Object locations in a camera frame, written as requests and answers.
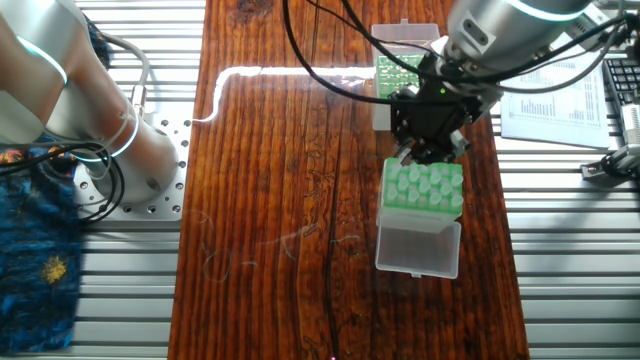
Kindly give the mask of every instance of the wire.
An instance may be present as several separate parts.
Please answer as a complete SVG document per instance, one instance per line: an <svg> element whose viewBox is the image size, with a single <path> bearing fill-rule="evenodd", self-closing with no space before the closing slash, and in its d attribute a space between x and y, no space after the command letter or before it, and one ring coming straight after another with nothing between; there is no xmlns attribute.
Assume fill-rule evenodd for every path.
<svg viewBox="0 0 640 360"><path fill-rule="evenodd" d="M68 147L63 147L60 149L57 149L55 151L49 152L47 154L43 154L41 156L32 158L32 159L25 159L25 160L20 160L20 161L16 161L13 163L9 163L9 164L0 164L2 165L1 167L3 168L11 168L9 170L4 170L4 171L0 171L0 176L8 176L8 175L12 175L15 173L18 173L20 171L23 170L27 170L29 168L32 168L46 160L52 159L58 155L70 152L70 151L74 151L74 150L78 150L78 149L93 149L96 150L98 149L100 146L99 145L95 145L95 144L75 144L75 145L71 145ZM103 151L103 153L101 153L100 159L103 161L103 163L105 163L105 166L107 165L107 160L104 158L104 156L107 156L106 151ZM109 216L113 211L115 211L115 209L120 205L120 203L122 202L122 198L124 197L124 192L125 192L125 180L124 180L124 175L122 173L122 169L120 168L120 165L118 165L117 161L115 159L113 159L112 161L112 167L109 168L109 173L111 174L111 193L109 195L109 197L106 198L106 204L100 206L99 211L95 212L92 215L89 215L83 219L80 219L81 222L85 225L90 225L90 224L95 224L96 222L102 221L104 220L107 216ZM120 180L120 196L118 197L118 199L116 200L116 202L113 202L113 198L115 197L115 192L117 189L117 185L116 185L116 176L119 178Z"/></svg>
<svg viewBox="0 0 640 360"><path fill-rule="evenodd" d="M358 16L356 15L355 11L353 10L353 8L351 7L351 4L349 3L348 0L341 0L345 10L347 11L347 14L349 14L349 17L351 18L351 20L353 21L353 23L355 24L355 26L357 27L358 31L376 48L378 49L382 54L384 54L385 56L387 56L389 58L389 60L393 61L394 63L396 63L397 65L399 65L400 67L402 67L403 69L406 69L408 71L411 71L413 73L419 74L421 76L423 76L424 78L428 79L428 80L435 80L435 81L445 81L445 82L449 82L452 84L456 84L456 83L479 83L479 82L488 82L488 83L492 83L492 82L499 82L499 81L503 81L503 80L507 80L509 78L512 78L514 76L518 76L518 74L522 71L526 71L529 70L531 67L542 64L548 60L553 59L554 57L564 53L565 51L573 48L576 45L581 44L582 42L584 42L585 40L591 38L592 36L595 36L603 31L605 31L607 28L609 28L612 25L617 25L618 23L624 22L627 20L627 17L617 17L615 19L611 19L607 22L604 22L602 24L600 24L599 26L587 31L586 33L582 34L581 36L579 36L578 38L574 39L573 41L567 43L565 46L557 49L556 51L553 51L551 53L546 54L545 56L542 56L538 59L535 60L531 60L529 62L527 62L524 65L518 66L516 68L513 68L511 70L507 70L505 72L499 73L499 74L494 74L494 75L487 75L487 76L481 76L481 77L452 77L452 76L438 76L438 75L434 75L425 71L422 71L420 69L417 69L405 62L403 62L402 60L398 59L395 55L393 55L389 50L387 50L384 46L382 46L382 44L380 44L368 31L367 29L364 27L364 25L362 24L362 22L360 21L360 19L358 18Z"/></svg>
<svg viewBox="0 0 640 360"><path fill-rule="evenodd" d="M333 15L335 18L337 18L338 20L342 21L345 25L347 25L348 27L352 28L353 30L360 32L355 25L353 25L348 19L344 18L342 15L338 14L337 12L335 12L335 11L333 11L333 10L327 8L327 7L324 7L324 6L320 5L317 2L314 2L313 0L306 0L306 1L309 4L315 6L316 8L318 8L318 9L320 9L320 10L322 10L322 11L324 11L324 12L330 14L330 15ZM383 44L412 47L412 48L415 48L415 49L422 50L424 52L432 53L432 54L434 54L434 55L436 55L438 57L442 57L442 55L438 54L436 51L434 51L433 49L430 49L430 48L428 48L426 46L412 44L412 43L403 42L403 41L383 40L383 39L376 38L376 37L374 37L374 39L376 39L377 41L379 41L379 42L381 42Z"/></svg>
<svg viewBox="0 0 640 360"><path fill-rule="evenodd" d="M107 201L106 197L102 198L102 200L92 201L90 203L84 203L84 204L76 204L76 205L78 205L78 206L92 206L92 205L102 204L105 201Z"/></svg>
<svg viewBox="0 0 640 360"><path fill-rule="evenodd" d="M291 26L291 14L289 14L288 0L282 0L282 8L284 10L283 13L284 13L285 29L287 31L287 36L289 37L289 42L291 43L291 47L293 48L293 52L295 53L296 58L298 59L298 61L300 61L300 64L302 64L302 67L304 67L304 69L309 73L309 76L311 76L312 79L319 82L322 86L326 87L327 89L339 95L348 97L350 99L372 103L372 104L382 104L382 105L405 104L405 105L430 105L430 106L451 104L451 102L431 102L431 101L416 101L416 100L399 101L399 100L391 100L391 99L380 99L380 98L369 97L369 96L352 93L350 91L346 91L338 86L333 85L332 83L330 83L329 81L323 79L320 75L318 75L313 70L311 65L307 62L307 60L305 60L304 55L302 55L302 51L300 51L300 48L298 47L298 44L296 42L295 35L293 34L293 28Z"/></svg>
<svg viewBox="0 0 640 360"><path fill-rule="evenodd" d="M142 61L142 75L140 75L138 85L144 86L147 83L147 78L149 77L149 72L151 71L151 64L149 63L149 58L147 58L147 55L145 55L145 53L140 50L140 48L122 38L104 32L102 33L102 36L104 36L107 42L131 51L138 59L140 59L140 61Z"/></svg>
<svg viewBox="0 0 640 360"><path fill-rule="evenodd" d="M12 163L3 163L0 164L0 168L12 168L10 170L5 170L5 171L0 171L0 176L7 176L7 175L12 175L15 173L18 173L22 170L28 169L30 167L33 167L35 165L38 165L39 163L52 159L60 154L64 154L66 152L69 151L73 151L76 149L81 149L81 148L88 148L90 147L90 145L87 144L78 144L78 145L72 145L66 148L60 148L57 150L54 150L52 152L49 152L47 154L35 157L33 159L25 159L25 160L20 160L20 161L16 161L16 162L12 162Z"/></svg>
<svg viewBox="0 0 640 360"><path fill-rule="evenodd" d="M549 66L549 65L557 64L557 63L559 63L559 62L563 62L563 61L567 61L567 60L575 59L575 58L578 58L578 57L584 56L584 55L586 55L586 54L588 54L588 53L589 53L589 50L585 50L585 51L579 52L579 53L577 53L577 54L573 54L573 55L570 55L570 56L561 57L561 58L559 58L559 59L555 59L555 60L552 60L552 61L546 62L546 63L544 63L544 64L542 64L542 65L538 65L538 66L536 66L536 67L534 67L534 68L532 68L532 69L530 69L530 70L527 70L527 71L525 71L525 72L521 72L521 73L520 73L520 76L522 76L522 75L527 75L527 74L531 74L532 72L536 72L536 71L538 71L538 70L542 69L543 67L547 67L547 66Z"/></svg>
<svg viewBox="0 0 640 360"><path fill-rule="evenodd" d="M120 135L122 135L122 133L124 132L124 130L127 127L127 123L128 123L128 120L130 120L130 118L131 118L130 115L127 115L126 117L124 117L124 116L121 117L121 119L123 121L122 121L122 126L120 127L120 130L118 130L118 132L113 137L111 137L111 139L109 139L104 145L99 143L99 142L97 142L97 141L94 141L94 140L82 141L82 140L76 140L76 139L64 137L62 135L55 134L55 133L47 130L46 128L45 128L45 133L47 135L53 137L53 138L63 139L64 141L61 141L60 143L64 143L64 142L76 143L76 144L93 143L93 144L97 144L97 145L99 145L101 147L100 150L98 150L97 152L106 151L107 154L108 154L108 156L107 156L108 163L106 164L106 168L105 168L104 173L102 173L102 175L100 175L98 177L93 177L93 175L89 174L89 177L92 178L93 180L100 181L100 180L104 179L105 177L107 177L107 175L109 174L109 168L111 167L112 156L111 156L111 153L109 152L109 150L107 150L107 148L109 146L113 145L113 143L120 137Z"/></svg>
<svg viewBox="0 0 640 360"><path fill-rule="evenodd" d="M79 144L94 144L97 146L102 147L102 144L100 144L97 141L86 141L86 142L81 142L81 141L53 141L53 142L36 142L36 143L30 143L30 144L0 144L0 148L13 148L13 149L33 149L33 148L50 148L50 147L63 147L63 146L69 146L69 145L79 145ZM91 174L89 174L89 177L91 177L93 180L99 181L104 179L105 177L107 177L107 175L109 174L109 168L111 167L111 154L109 153L108 150L101 148L99 151L95 151L95 154L98 154L101 151L105 151L107 153L107 165L106 165L106 169L104 174L102 174L99 177L93 177L91 176ZM3 167L11 167L13 164L15 163L3 163L0 164L0 168Z"/></svg>
<svg viewBox="0 0 640 360"><path fill-rule="evenodd" d="M619 7L618 7L618 17L621 17L624 13L624 2L625 0L621 0ZM575 77L573 77L572 79L565 81L562 84L558 84L558 85L554 85L554 86L550 86L550 87L546 87L546 88L539 88L539 89L522 89L522 88L512 88L512 87L507 87L507 86L501 86L501 85L489 85L493 88L496 88L498 90L501 91L508 91L508 92L512 92L512 93L516 93L516 94L543 94L543 93L547 93L547 92L552 92L552 91L558 91L561 89L564 89L566 87L569 87L575 83L577 83L578 81L584 79L587 75L589 75L599 64L600 62L604 59L604 57L609 53L609 50L611 49L611 47L613 46L613 43L615 42L616 38L617 38L617 34L620 31L620 27L622 25L618 25L616 26L616 28L611 32L611 34L609 35L609 39L607 40L607 43L605 44L604 48L602 48L602 50L600 51L600 54L598 55L598 57L596 57L593 62L587 66L586 69L584 69L580 74L576 75Z"/></svg>
<svg viewBox="0 0 640 360"><path fill-rule="evenodd" d="M98 222L106 219L109 215L111 215L111 213L113 213L118 208L118 206L120 206L120 203L122 203L122 199L124 198L124 193L125 193L125 181L124 181L124 175L122 173L122 169L120 168L120 165L118 164L116 159L113 159L113 166L112 166L111 169L109 169L109 171L112 172L112 173L117 173L117 175L118 175L118 179L120 180L120 195L118 196L118 199L113 203L113 206L111 207L111 209L107 210L102 216L100 216L100 217L98 217L96 219L93 219L93 220L91 219L92 217L94 217L97 214L99 214L100 211L103 210L103 206L105 206L105 205L101 205L100 206L100 211L99 212L96 212L95 214L93 214L93 215L91 215L91 216L89 216L87 218L81 219L81 222L83 222L84 225L93 225L95 223L98 223ZM115 176L112 176L112 179L113 179L113 181L111 182L112 183L111 193L109 194L110 198L115 194L115 191L116 191Z"/></svg>

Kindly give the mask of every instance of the transparent lid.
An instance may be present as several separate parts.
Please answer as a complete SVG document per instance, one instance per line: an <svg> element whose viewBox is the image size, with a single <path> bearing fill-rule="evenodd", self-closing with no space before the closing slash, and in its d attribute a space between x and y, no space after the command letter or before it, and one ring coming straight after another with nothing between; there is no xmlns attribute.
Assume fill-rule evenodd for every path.
<svg viewBox="0 0 640 360"><path fill-rule="evenodd" d="M458 277L461 226L454 222L438 231L436 224L414 223L410 227L385 226L381 219L376 249L380 270L409 273L414 277Z"/></svg>

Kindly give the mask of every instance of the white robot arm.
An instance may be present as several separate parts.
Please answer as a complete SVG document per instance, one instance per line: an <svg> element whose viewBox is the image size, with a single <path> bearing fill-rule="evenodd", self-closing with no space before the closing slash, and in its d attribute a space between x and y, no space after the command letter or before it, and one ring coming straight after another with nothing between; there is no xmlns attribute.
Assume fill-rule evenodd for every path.
<svg viewBox="0 0 640 360"><path fill-rule="evenodd" d="M45 129L106 146L125 177L125 203L162 192L177 171L176 150L149 126L109 77L73 0L0 0L0 142L30 143ZM89 172L105 165L76 153ZM111 193L108 177L96 181Z"/></svg>

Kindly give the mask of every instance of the wooden table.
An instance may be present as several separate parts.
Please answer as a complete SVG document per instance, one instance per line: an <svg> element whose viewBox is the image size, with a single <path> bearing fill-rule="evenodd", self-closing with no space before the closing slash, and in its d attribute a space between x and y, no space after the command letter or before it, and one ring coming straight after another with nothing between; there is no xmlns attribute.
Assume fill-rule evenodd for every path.
<svg viewBox="0 0 640 360"><path fill-rule="evenodd" d="M441 33L451 2L352 0L366 25ZM291 14L314 66L371 66L354 31L303 0ZM194 124L169 359L528 359L491 123L466 129L458 279L378 271L391 135L370 105L284 75L299 66L280 1L207 2L196 117L222 97ZM372 93L348 75L332 80Z"/></svg>

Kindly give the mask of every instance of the pipette tip box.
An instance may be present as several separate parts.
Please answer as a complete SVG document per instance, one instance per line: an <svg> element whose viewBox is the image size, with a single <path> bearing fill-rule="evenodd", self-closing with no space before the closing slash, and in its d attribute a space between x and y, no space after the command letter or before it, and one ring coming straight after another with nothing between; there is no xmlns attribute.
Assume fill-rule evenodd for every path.
<svg viewBox="0 0 640 360"><path fill-rule="evenodd" d="M376 267L454 279L458 276L462 166L385 162L378 210Z"/></svg>

